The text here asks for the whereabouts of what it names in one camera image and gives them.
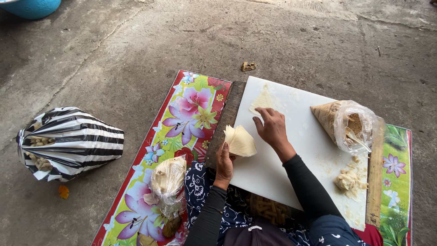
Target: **left hand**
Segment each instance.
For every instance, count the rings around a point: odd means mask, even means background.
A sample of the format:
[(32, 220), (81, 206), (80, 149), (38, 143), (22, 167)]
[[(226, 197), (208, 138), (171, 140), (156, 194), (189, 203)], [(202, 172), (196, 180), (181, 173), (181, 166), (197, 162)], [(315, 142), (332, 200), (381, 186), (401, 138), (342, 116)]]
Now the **left hand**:
[(228, 143), (223, 143), (223, 148), (217, 151), (215, 159), (217, 160), (217, 173), (215, 175), (214, 186), (226, 190), (234, 174), (233, 162), (235, 160), (235, 156), (229, 157)]

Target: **person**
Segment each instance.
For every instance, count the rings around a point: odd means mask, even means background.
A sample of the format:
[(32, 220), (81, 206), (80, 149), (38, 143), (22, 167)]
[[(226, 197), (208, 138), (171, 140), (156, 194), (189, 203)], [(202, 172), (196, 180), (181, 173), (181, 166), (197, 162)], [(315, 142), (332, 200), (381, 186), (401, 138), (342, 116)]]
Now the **person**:
[(253, 220), (240, 189), (230, 186), (233, 160), (229, 145), (216, 154), (216, 173), (193, 161), (185, 176), (188, 229), (185, 246), (208, 245), (382, 245), (381, 234), (366, 225), (364, 242), (342, 217), (331, 197), (287, 139), (285, 117), (271, 108), (256, 108), (257, 132), (277, 153), (305, 211), (308, 228), (278, 228), (262, 217)]

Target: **black sleeve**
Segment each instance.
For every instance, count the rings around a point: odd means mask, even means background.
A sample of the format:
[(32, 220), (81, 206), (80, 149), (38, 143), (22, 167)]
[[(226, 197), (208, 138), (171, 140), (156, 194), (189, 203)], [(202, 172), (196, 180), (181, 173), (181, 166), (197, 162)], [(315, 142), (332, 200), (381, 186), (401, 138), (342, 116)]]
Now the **black sleeve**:
[(213, 186), (184, 246), (216, 246), (225, 207), (226, 190)]
[(343, 218), (325, 188), (303, 163), (300, 156), (295, 155), (282, 166), (287, 172), (309, 224), (328, 214)]

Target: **white cutting board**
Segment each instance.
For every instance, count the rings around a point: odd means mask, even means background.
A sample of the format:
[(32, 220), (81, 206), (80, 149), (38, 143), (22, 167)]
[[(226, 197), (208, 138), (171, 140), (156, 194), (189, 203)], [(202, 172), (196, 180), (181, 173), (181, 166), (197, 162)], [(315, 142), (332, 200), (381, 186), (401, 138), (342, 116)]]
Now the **white cutting board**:
[[(249, 76), (238, 110), (235, 125), (242, 125), (255, 139), (257, 154), (234, 162), (231, 184), (252, 193), (303, 210), (287, 173), (274, 150), (257, 133), (249, 107), (265, 84), (275, 103), (275, 109), (285, 115), (287, 137), (305, 164), (325, 187), (349, 226), (364, 230), (366, 192), (351, 199), (339, 192), (333, 179), (341, 169), (347, 169), (352, 156), (341, 151), (330, 139), (310, 110), (310, 106), (336, 101), (307, 91)], [(367, 168), (367, 156), (360, 157)]]

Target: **hand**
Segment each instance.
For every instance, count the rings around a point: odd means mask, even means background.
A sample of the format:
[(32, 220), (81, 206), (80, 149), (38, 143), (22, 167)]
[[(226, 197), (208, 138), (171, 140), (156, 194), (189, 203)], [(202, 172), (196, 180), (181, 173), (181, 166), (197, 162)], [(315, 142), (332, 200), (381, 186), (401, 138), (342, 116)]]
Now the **hand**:
[(261, 119), (253, 117), (260, 137), (270, 144), (281, 162), (284, 163), (293, 158), (296, 151), (287, 138), (285, 116), (272, 108), (256, 108), (255, 110), (261, 114), (264, 120), (263, 125)]
[(217, 173), (215, 175), (214, 186), (226, 190), (234, 175), (233, 162), (235, 160), (235, 156), (229, 157), (228, 143), (223, 143), (223, 148), (217, 151), (215, 159), (217, 160)]

